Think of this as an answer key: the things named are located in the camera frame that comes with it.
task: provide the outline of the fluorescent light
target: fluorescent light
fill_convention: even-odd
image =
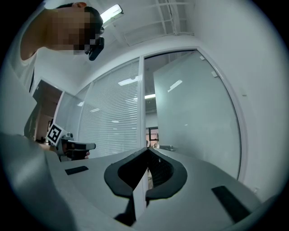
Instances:
[[[99,111],[99,108],[92,109],[90,112],[96,112],[96,111]]]
[[[145,99],[155,98],[155,94],[144,96]]]
[[[83,106],[84,102],[80,102],[77,106]]]
[[[172,86],[170,86],[170,89],[168,90],[168,92],[170,92],[171,90],[173,90],[175,87],[177,87],[178,85],[180,85],[182,83],[181,80],[178,80],[177,82],[175,82]]]
[[[106,23],[111,18],[115,17],[116,15],[120,14],[122,9],[119,5],[114,5],[108,10],[104,11],[100,17],[103,19],[103,23]]]
[[[127,85],[127,84],[130,84],[130,83],[134,83],[134,82],[137,82],[139,80],[139,76],[135,76],[134,79],[130,78],[130,79],[125,79],[125,80],[122,80],[120,81],[118,84],[120,86],[123,86],[123,85]]]

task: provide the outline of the door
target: door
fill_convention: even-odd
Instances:
[[[159,144],[210,162],[234,178],[240,165],[236,114],[207,60],[190,52],[154,72]]]

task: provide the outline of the wall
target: wall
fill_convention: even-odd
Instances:
[[[195,36],[230,81],[245,116],[244,184],[264,201],[280,192],[288,177],[287,49],[268,19],[247,1],[194,2],[187,15]]]
[[[157,113],[146,113],[145,114],[145,127],[146,128],[152,128],[158,126],[158,117]]]

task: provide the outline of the black slot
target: black slot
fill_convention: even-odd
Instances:
[[[235,223],[241,221],[250,214],[225,186],[213,188],[212,191]]]
[[[80,166],[77,168],[70,168],[70,169],[66,169],[66,173],[67,175],[71,175],[71,174],[75,174],[75,173],[79,173],[82,171],[88,170],[88,168],[86,166]]]

